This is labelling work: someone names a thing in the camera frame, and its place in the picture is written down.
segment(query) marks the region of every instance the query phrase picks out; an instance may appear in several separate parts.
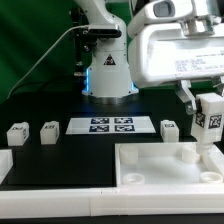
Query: blue light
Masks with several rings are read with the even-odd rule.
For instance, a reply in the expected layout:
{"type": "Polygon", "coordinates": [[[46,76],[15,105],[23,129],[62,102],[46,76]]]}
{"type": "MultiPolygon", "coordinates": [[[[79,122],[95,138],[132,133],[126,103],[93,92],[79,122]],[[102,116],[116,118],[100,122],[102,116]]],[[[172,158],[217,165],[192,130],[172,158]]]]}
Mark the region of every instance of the blue light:
{"type": "Polygon", "coordinates": [[[132,91],[136,91],[136,90],[137,90],[137,88],[135,87],[135,85],[134,85],[133,82],[132,82],[132,84],[131,84],[131,89],[132,89],[132,91]]]}
{"type": "Polygon", "coordinates": [[[89,92],[89,69],[86,69],[86,92],[89,92]]]}

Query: small white cube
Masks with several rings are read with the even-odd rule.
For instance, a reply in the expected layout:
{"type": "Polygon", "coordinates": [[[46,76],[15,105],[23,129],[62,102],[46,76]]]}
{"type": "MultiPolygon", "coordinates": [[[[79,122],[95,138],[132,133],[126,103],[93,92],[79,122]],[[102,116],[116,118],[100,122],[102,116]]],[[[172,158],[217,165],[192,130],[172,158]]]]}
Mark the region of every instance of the small white cube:
{"type": "Polygon", "coordinates": [[[193,116],[191,135],[200,144],[209,144],[221,141],[224,125],[224,98],[207,93],[197,95],[202,106],[202,112],[193,116]]]}
{"type": "Polygon", "coordinates": [[[59,123],[57,121],[46,122],[40,131],[41,144],[56,144],[59,134],[59,123]]]}
{"type": "Polygon", "coordinates": [[[160,134],[164,142],[179,142],[179,128],[174,121],[161,121],[160,134]]]}
{"type": "Polygon", "coordinates": [[[8,146],[22,146],[29,137],[29,124],[27,122],[15,123],[7,131],[8,146]]]}

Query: black table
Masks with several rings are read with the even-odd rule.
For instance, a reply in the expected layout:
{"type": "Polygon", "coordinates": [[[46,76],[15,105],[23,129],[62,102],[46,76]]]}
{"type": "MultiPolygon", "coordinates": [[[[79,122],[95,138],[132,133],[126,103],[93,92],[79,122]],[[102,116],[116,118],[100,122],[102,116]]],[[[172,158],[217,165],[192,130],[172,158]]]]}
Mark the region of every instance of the black table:
{"type": "MultiPolygon", "coordinates": [[[[212,90],[195,90],[194,93],[212,90]]],[[[191,116],[174,90],[141,91],[139,99],[120,105],[85,102],[72,92],[20,93],[0,105],[0,149],[13,150],[14,166],[0,191],[116,187],[115,143],[161,142],[161,120],[174,120],[180,141],[190,136],[191,116]],[[66,136],[70,118],[150,116],[156,134],[110,134],[66,136]],[[26,121],[30,137],[22,147],[8,147],[6,132],[13,123],[26,121]],[[42,146],[40,130],[45,122],[59,121],[56,145],[42,146]]],[[[223,214],[113,216],[0,220],[0,223],[223,223],[223,214]]]]}

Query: black cable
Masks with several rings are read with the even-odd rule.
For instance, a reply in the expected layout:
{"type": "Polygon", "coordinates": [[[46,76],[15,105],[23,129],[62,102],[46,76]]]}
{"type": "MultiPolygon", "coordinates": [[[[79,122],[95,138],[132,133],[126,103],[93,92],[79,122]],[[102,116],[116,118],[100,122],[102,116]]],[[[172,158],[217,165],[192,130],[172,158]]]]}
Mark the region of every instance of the black cable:
{"type": "Polygon", "coordinates": [[[51,79],[51,80],[45,82],[44,85],[41,86],[41,87],[37,90],[37,92],[41,92],[41,91],[43,91],[43,90],[44,90],[48,85],[50,85],[52,82],[55,82],[55,81],[58,81],[58,80],[61,80],[61,79],[64,79],[64,78],[69,78],[69,77],[70,77],[70,78],[74,78],[73,75],[63,75],[63,76],[58,76],[58,77],[56,77],[56,78],[53,78],[53,79],[51,79]]]}
{"type": "Polygon", "coordinates": [[[20,88],[22,88],[22,87],[24,87],[24,86],[35,85],[35,84],[45,84],[45,83],[46,83],[46,82],[27,82],[27,83],[21,84],[21,85],[19,85],[19,86],[17,86],[16,88],[13,89],[13,91],[12,91],[12,93],[11,93],[11,96],[14,95],[14,93],[15,93],[18,89],[20,89],[20,88]]]}
{"type": "Polygon", "coordinates": [[[53,82],[58,81],[58,80],[60,80],[60,79],[68,78],[68,77],[74,77],[74,76],[73,76],[73,75],[63,75],[63,76],[58,76],[58,77],[56,77],[56,78],[53,78],[53,79],[51,79],[51,80],[49,80],[49,81],[36,81],[36,82],[28,82],[28,83],[24,83],[24,84],[21,84],[21,85],[17,86],[17,87],[12,91],[11,95],[14,95],[15,92],[16,92],[18,89],[20,89],[20,88],[22,88],[22,87],[24,87],[24,86],[36,85],[36,84],[43,84],[43,86],[41,86],[41,87],[37,90],[37,92],[40,92],[40,91],[42,91],[44,88],[46,88],[48,85],[52,84],[53,82]]]}

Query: cable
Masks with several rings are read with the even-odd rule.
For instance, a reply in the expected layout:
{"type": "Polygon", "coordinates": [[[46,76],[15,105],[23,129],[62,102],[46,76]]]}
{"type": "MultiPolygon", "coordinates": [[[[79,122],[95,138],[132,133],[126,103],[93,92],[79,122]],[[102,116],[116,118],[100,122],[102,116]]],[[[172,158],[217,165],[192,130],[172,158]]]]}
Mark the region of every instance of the cable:
{"type": "Polygon", "coordinates": [[[64,32],[61,37],[47,50],[47,52],[31,67],[31,69],[12,87],[10,90],[7,99],[9,99],[12,95],[12,92],[14,92],[14,89],[24,80],[26,79],[29,74],[43,61],[43,59],[58,45],[58,43],[72,30],[80,29],[80,28],[88,28],[88,25],[85,26],[76,26],[68,29],[66,32],[64,32]]]}
{"type": "Polygon", "coordinates": [[[49,81],[46,81],[46,82],[44,83],[44,85],[42,85],[42,86],[37,90],[37,92],[41,92],[41,91],[43,91],[48,85],[50,85],[50,84],[52,84],[52,83],[54,83],[54,82],[56,82],[56,81],[58,81],[58,80],[60,80],[60,79],[65,79],[65,78],[74,78],[74,75],[58,76],[58,77],[56,77],[56,78],[54,78],[54,79],[51,79],[51,80],[49,80],[49,81]]]}
{"type": "Polygon", "coordinates": [[[45,89],[48,85],[51,85],[51,84],[55,83],[56,81],[58,81],[58,80],[60,80],[60,79],[65,79],[65,78],[68,78],[68,77],[70,77],[70,78],[74,78],[73,75],[63,75],[63,76],[58,76],[58,77],[56,77],[56,78],[53,78],[53,79],[51,79],[51,80],[49,80],[49,81],[27,82],[27,83],[24,83],[24,84],[21,84],[21,85],[16,86],[16,87],[13,89],[13,91],[12,91],[12,93],[11,93],[11,96],[12,96],[18,89],[20,89],[20,88],[22,88],[22,87],[24,87],[24,86],[43,84],[43,85],[37,90],[37,92],[40,92],[40,91],[42,91],[43,89],[45,89]]]}
{"type": "Polygon", "coordinates": [[[36,85],[36,84],[45,84],[46,82],[27,82],[21,85],[16,86],[13,91],[11,92],[11,96],[16,92],[18,89],[24,87],[24,86],[29,86],[29,85],[36,85]]]}

